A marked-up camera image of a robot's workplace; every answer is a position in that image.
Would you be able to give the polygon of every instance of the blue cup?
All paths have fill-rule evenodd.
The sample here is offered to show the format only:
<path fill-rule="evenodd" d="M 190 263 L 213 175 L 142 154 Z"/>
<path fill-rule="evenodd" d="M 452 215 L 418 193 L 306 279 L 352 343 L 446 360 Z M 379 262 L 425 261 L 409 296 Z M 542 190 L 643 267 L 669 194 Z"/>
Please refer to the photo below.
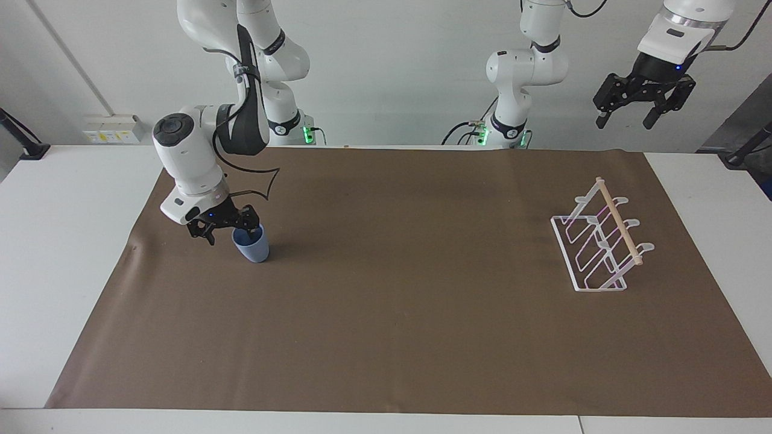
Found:
<path fill-rule="evenodd" d="M 249 259 L 254 263 L 261 263 L 268 259 L 270 249 L 268 247 L 268 237 L 266 231 L 260 225 L 260 227 L 249 236 L 249 232 L 244 229 L 233 229 L 233 243 L 236 244 L 236 248 L 244 255 L 246 259 Z"/>

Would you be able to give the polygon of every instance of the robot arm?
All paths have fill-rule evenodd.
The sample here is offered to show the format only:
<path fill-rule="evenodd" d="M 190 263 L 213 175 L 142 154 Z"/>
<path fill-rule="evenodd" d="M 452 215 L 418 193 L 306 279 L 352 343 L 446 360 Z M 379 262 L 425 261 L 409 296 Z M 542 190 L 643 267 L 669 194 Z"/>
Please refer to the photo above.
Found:
<path fill-rule="evenodd" d="M 273 135 L 271 111 L 300 113 L 291 90 L 278 82 L 304 78 L 310 62 L 305 50 L 279 27 L 270 0 L 178 0 L 177 12 L 191 39 L 206 51 L 227 56 L 225 65 L 239 91 L 238 105 L 184 107 L 153 129 L 158 155 L 175 181 L 161 211 L 186 225 L 191 236 L 214 244 L 214 229 L 233 227 L 252 234 L 259 228 L 254 208 L 237 209 L 231 199 L 215 159 L 216 141 L 230 154 L 262 151 Z M 276 86 L 271 87 L 270 80 L 277 81 Z M 264 94 L 264 87 L 270 95 Z M 276 87 L 282 95 L 275 94 Z M 277 98 L 281 110 L 275 104 L 269 110 Z"/>
<path fill-rule="evenodd" d="M 670 110 L 681 110 L 696 82 L 686 74 L 732 15 L 735 0 L 665 0 L 638 45 L 638 58 L 626 77 L 609 74 L 593 99 L 605 127 L 611 113 L 636 101 L 653 102 L 643 121 L 651 129 Z"/>
<path fill-rule="evenodd" d="M 512 147 L 525 131 L 531 97 L 525 86 L 563 81 L 568 58 L 560 47 L 564 0 L 524 0 L 520 31 L 530 49 L 508 49 L 491 55 L 486 73 L 499 91 L 496 109 L 486 119 L 486 144 Z"/>

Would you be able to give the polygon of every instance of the wooden rod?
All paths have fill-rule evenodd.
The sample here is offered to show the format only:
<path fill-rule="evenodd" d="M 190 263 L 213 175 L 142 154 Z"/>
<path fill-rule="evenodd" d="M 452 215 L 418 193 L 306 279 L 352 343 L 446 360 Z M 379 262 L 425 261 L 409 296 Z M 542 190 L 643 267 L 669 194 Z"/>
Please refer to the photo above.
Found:
<path fill-rule="evenodd" d="M 601 177 L 597 177 L 595 181 L 601 188 L 603 199 L 606 200 L 608 210 L 611 211 L 611 215 L 614 216 L 614 221 L 617 223 L 617 227 L 619 228 L 619 232 L 622 234 L 622 238 L 625 239 L 625 244 L 627 244 L 628 250 L 630 250 L 630 256 L 632 257 L 632 260 L 635 261 L 635 265 L 643 265 L 643 256 L 639 255 L 638 249 L 635 248 L 635 243 L 632 241 L 630 232 L 628 232 L 627 228 L 625 227 L 625 221 L 622 220 L 622 216 L 619 215 L 619 210 L 617 209 L 616 205 L 614 205 L 614 198 L 611 197 L 611 193 L 609 193 L 608 188 L 606 188 L 606 181 Z"/>

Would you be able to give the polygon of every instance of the brown tablecloth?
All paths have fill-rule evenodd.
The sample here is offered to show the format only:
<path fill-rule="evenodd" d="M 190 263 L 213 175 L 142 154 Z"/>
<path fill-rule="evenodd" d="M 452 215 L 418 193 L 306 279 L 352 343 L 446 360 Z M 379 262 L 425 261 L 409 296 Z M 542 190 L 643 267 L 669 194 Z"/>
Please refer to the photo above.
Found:
<path fill-rule="evenodd" d="M 234 160 L 282 168 L 269 203 L 237 201 L 269 261 L 227 230 L 190 239 L 158 210 L 162 174 L 48 407 L 772 416 L 772 380 L 642 154 Z M 227 172 L 234 191 L 267 183 Z M 574 292 L 550 226 L 598 175 L 657 247 L 621 293 Z"/>

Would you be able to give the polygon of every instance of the white table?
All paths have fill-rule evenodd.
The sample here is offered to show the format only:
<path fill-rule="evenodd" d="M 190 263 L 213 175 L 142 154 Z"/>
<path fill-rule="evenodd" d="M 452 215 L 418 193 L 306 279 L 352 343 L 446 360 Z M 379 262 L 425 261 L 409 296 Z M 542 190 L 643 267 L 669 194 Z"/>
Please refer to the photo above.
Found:
<path fill-rule="evenodd" d="M 772 205 L 713 156 L 647 158 L 770 371 Z M 0 432 L 772 432 L 772 419 L 40 410 L 160 170 L 152 147 L 54 147 L 0 183 L 0 407 L 14 409 Z"/>

